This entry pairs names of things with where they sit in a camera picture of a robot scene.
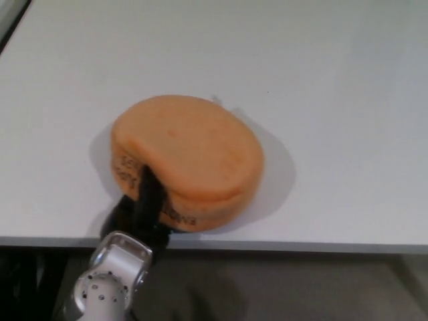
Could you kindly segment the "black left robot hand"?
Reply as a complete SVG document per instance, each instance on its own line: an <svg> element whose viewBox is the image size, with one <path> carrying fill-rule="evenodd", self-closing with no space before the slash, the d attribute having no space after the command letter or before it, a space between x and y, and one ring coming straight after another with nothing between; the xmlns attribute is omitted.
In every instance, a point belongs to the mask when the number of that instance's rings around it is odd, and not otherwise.
<svg viewBox="0 0 428 321"><path fill-rule="evenodd" d="M142 168L137 200L124 195L107 217L101 237L122 231L149 246L155 255L167 248L171 229L160 222L167 194L150 167Z"/></svg>

